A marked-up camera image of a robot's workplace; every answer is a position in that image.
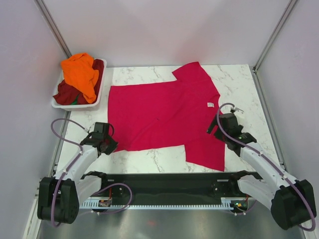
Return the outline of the pink red t shirt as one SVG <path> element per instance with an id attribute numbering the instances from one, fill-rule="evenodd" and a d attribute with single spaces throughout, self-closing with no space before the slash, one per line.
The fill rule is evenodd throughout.
<path id="1" fill-rule="evenodd" d="M 186 161 L 223 171 L 225 144 L 207 130 L 220 94 L 198 62 L 173 71 L 174 81 L 112 86 L 108 121 L 119 151 L 184 146 Z"/>

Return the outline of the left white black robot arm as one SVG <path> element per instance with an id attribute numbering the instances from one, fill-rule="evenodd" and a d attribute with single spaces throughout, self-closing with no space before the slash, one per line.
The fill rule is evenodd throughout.
<path id="1" fill-rule="evenodd" d="M 110 155 L 116 150 L 114 133 L 110 123 L 94 123 L 93 130 L 81 142 L 74 143 L 78 150 L 68 163 L 40 181 L 37 205 L 40 220 L 50 221 L 55 227 L 71 224 L 84 201 L 94 193 L 104 196 L 109 192 L 109 183 L 102 179 L 102 173 L 86 171 L 102 154 Z"/>

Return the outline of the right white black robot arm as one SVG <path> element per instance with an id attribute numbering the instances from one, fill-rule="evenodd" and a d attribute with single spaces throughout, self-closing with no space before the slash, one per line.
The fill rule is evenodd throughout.
<path id="1" fill-rule="evenodd" d="M 316 227 L 317 216 L 314 191 L 311 183 L 298 180 L 277 165 L 248 132 L 242 132 L 236 115 L 231 112 L 216 115 L 207 133 L 224 142 L 228 149 L 250 164 L 260 176 L 256 178 L 245 170 L 234 173 L 229 178 L 228 190 L 234 196 L 242 193 L 253 197 L 270 210 L 277 225 L 284 229 L 311 221 L 309 229 Z"/>

